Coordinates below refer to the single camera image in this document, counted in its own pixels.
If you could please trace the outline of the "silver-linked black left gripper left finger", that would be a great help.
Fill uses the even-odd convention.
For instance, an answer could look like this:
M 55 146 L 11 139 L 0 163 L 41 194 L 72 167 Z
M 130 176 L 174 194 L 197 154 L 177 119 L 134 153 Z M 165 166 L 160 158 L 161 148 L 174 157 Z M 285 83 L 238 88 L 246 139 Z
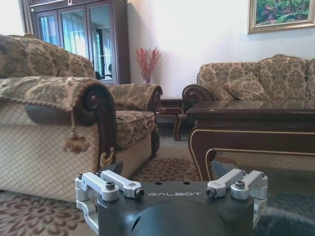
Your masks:
M 97 223 L 95 199 L 112 202 L 122 193 L 127 198 L 141 199 L 145 191 L 141 183 L 131 181 L 112 170 L 87 172 L 75 179 L 76 205 L 87 223 Z

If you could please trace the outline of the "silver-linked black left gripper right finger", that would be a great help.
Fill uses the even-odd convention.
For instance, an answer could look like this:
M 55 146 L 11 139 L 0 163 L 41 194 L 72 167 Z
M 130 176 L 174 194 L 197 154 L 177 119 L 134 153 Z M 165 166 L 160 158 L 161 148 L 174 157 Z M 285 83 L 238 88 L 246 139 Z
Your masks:
M 253 221 L 260 220 L 261 211 L 267 205 L 268 177 L 265 173 L 253 170 L 247 174 L 244 170 L 232 169 L 217 180 L 208 182 L 207 196 L 223 197 L 227 189 L 230 189 L 230 195 L 235 200 L 245 201 L 252 197 Z

